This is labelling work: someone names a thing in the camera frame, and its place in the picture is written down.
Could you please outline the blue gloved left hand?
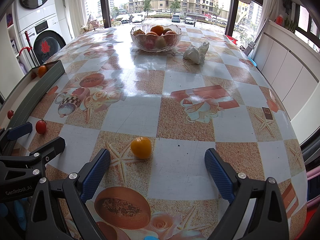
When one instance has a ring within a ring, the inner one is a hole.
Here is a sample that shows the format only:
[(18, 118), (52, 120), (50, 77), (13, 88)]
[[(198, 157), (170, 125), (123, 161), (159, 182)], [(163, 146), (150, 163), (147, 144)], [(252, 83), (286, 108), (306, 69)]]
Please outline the blue gloved left hand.
[(23, 232), (26, 230), (27, 198), (1, 203), (1, 230)]

